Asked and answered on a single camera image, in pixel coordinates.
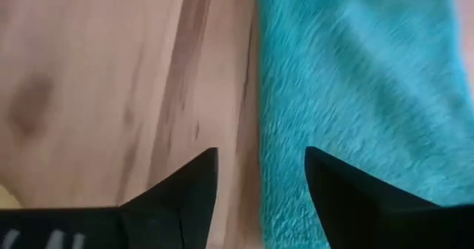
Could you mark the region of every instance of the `towel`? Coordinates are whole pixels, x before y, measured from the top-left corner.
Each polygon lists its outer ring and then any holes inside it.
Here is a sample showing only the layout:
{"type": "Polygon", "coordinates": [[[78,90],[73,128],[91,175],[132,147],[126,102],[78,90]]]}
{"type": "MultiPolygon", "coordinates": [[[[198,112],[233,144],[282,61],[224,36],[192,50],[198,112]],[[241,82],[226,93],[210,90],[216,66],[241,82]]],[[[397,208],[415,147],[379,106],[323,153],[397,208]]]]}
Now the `towel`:
{"type": "Polygon", "coordinates": [[[474,202],[474,112],[453,4],[260,0],[266,248],[329,247],[306,146],[438,205],[474,202]]]}

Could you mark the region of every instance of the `fabric texture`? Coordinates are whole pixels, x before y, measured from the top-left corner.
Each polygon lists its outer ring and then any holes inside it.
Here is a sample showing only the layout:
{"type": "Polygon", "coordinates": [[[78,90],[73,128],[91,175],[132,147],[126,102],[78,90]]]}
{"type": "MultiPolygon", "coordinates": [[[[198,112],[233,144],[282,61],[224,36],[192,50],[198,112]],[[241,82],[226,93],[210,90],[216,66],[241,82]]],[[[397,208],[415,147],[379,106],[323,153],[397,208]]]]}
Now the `fabric texture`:
{"type": "Polygon", "coordinates": [[[474,202],[453,4],[260,0],[266,248],[329,247],[304,175],[309,145],[438,205],[474,202]]]}

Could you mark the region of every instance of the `turquoise towel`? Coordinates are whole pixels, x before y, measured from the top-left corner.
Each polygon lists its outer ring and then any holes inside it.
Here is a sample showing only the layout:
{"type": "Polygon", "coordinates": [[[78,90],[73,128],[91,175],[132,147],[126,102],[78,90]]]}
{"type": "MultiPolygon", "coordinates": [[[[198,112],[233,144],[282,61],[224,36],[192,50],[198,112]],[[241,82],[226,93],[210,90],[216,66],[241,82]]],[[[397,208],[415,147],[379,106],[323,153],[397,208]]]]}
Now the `turquoise towel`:
{"type": "Polygon", "coordinates": [[[474,202],[453,0],[260,5],[266,248],[328,247],[304,176],[308,145],[439,205],[474,202]]]}

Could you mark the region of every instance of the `wooden floor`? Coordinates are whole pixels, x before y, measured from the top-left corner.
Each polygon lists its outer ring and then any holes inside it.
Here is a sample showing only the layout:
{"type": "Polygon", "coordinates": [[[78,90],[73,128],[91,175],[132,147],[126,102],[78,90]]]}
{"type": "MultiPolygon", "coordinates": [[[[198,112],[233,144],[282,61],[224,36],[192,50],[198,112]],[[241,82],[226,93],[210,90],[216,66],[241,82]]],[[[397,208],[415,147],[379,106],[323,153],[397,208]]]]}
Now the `wooden floor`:
{"type": "MultiPolygon", "coordinates": [[[[474,33],[474,1],[460,3],[474,33]]],[[[0,0],[0,184],[29,208],[116,205],[219,147],[209,248],[261,248],[256,11],[0,0]]]]}

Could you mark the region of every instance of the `light wood surface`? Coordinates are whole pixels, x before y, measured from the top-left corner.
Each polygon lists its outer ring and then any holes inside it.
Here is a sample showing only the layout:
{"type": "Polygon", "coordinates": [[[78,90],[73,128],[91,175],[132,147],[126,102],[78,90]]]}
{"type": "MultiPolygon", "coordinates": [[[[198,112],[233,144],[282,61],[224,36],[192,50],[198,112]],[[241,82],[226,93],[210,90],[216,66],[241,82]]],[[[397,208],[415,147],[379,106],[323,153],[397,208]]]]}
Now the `light wood surface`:
{"type": "Polygon", "coordinates": [[[208,248],[261,248],[258,40],[255,0],[0,0],[0,184],[117,205],[219,147],[208,248]]]}

